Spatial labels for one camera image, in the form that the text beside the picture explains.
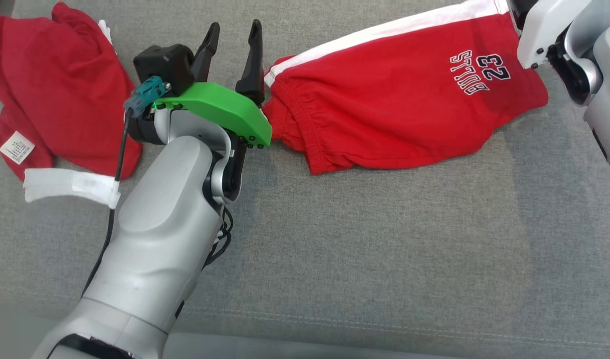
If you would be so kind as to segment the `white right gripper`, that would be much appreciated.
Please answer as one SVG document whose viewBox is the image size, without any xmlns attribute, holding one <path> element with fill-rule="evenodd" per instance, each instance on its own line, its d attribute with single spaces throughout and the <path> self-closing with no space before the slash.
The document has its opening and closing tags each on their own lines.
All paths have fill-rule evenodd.
<svg viewBox="0 0 610 359">
<path fill-rule="evenodd" d="M 523 68 L 546 61 L 547 49 L 586 9 L 590 0 L 508 0 L 508 12 L 516 30 L 521 30 L 517 58 Z"/>
</svg>

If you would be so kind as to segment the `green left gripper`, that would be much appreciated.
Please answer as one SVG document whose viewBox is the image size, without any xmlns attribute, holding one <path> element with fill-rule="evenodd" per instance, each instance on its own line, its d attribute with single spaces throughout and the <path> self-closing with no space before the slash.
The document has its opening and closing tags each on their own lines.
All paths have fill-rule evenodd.
<svg viewBox="0 0 610 359">
<path fill-rule="evenodd" d="M 259 19 L 252 22 L 248 45 L 250 47 L 241 79 L 235 91 L 220 84 L 207 82 L 212 57 L 218 49 L 220 26 L 213 22 L 193 61 L 195 82 L 180 96 L 166 96 L 155 101 L 160 108 L 180 105 L 224 129 L 243 136 L 254 146 L 269 147 L 272 127 L 258 106 L 266 99 L 263 66 L 263 32 Z"/>
</svg>

